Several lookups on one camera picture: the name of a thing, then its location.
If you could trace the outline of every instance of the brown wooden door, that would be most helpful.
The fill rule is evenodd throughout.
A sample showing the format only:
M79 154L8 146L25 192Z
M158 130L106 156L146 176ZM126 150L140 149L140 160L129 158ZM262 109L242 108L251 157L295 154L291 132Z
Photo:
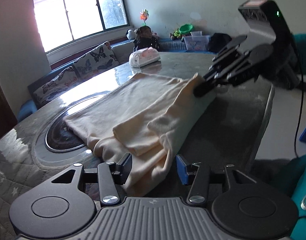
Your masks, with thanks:
M0 87L0 138L17 124Z

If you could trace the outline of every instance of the folded towel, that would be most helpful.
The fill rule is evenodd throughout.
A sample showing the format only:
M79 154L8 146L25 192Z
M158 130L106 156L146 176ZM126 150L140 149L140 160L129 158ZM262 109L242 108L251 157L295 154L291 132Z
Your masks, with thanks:
M123 186L128 195L143 196L167 175L187 134L215 98L195 98L203 82L137 73L85 109L65 118L67 126L96 156L117 162L126 152L133 166Z

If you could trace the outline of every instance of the clear plastic container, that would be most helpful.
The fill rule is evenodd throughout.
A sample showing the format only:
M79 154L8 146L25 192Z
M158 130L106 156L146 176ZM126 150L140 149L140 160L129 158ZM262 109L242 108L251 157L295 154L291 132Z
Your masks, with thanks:
M206 51L210 36L186 36L184 37L186 50Z
M192 36L202 36L202 31L191 32Z

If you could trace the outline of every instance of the black bag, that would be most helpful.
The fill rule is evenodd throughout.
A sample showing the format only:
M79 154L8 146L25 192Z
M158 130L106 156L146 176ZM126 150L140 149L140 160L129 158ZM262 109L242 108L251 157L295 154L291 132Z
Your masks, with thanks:
M207 46L207 50L210 52L218 53L231 40L232 38L228 34L214 33L213 36L211 36L210 38L210 41Z

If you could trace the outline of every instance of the window frame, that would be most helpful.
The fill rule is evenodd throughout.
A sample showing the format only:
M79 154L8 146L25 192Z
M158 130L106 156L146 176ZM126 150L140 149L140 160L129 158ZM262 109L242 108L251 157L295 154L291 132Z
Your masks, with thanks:
M99 10L101 24L102 24L102 27L103 27L103 31L100 31L100 32L97 32L97 33L92 33L90 35L87 35L87 36L84 36L84 37L81 37L81 38L78 38L78 39L74 39L74 37L73 37L73 33L72 33L72 29L71 29L71 24L70 24L69 17L68 17L68 11L66 10L66 18L67 18L68 23L69 23L69 28L70 28L70 32L71 32L73 40L70 41L70 42L67 42L65 44L62 44L61 46L58 46L58 47L56 47L54 49L46 51L45 53L48 54L48 53L54 52L54 51L56 51L58 49L61 49L61 48L65 47L65 46L67 46L67 45L70 45L70 44L75 43L77 41L80 41L80 40L83 40L83 39L87 39L89 37L92 37L92 36L95 36L95 35L98 35L98 34L101 34L101 33L105 33L105 32L109 32L109 31L113 31L113 30L117 30L117 29L120 29L120 28L125 28L125 27L130 26L129 16L128 16L128 13L127 13L127 9L125 7L125 0L122 0L122 3L123 3L124 12L125 12L126 22L127 22L125 25L120 25L120 26L116 26L116 27L112 27L112 28L108 28L107 29L105 27L105 23L104 23L104 20L103 20L103 15L102 15L102 12L101 12L101 7L100 7L99 0L96 0L96 6L98 7L98 10Z

